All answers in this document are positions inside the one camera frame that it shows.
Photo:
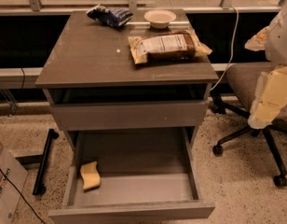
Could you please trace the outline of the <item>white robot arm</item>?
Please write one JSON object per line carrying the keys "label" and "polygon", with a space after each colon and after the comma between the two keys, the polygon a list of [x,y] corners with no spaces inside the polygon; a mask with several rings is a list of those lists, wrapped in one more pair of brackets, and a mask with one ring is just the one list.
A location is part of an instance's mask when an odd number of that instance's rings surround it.
{"label": "white robot arm", "polygon": [[287,106],[287,3],[267,27],[246,42],[245,48],[263,50],[266,58],[276,65],[270,73],[262,72],[258,78],[248,118],[252,128],[264,129]]}

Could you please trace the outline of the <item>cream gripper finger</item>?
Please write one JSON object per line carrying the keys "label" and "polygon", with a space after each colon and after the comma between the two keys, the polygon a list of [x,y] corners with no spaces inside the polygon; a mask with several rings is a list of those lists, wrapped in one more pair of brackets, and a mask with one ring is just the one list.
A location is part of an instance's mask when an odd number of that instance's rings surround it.
{"label": "cream gripper finger", "polygon": [[262,72],[254,95],[248,124],[254,129],[264,129],[287,106],[287,66]]}
{"label": "cream gripper finger", "polygon": [[268,26],[261,29],[256,35],[254,35],[245,43],[245,48],[251,51],[264,50],[266,46],[268,31]]}

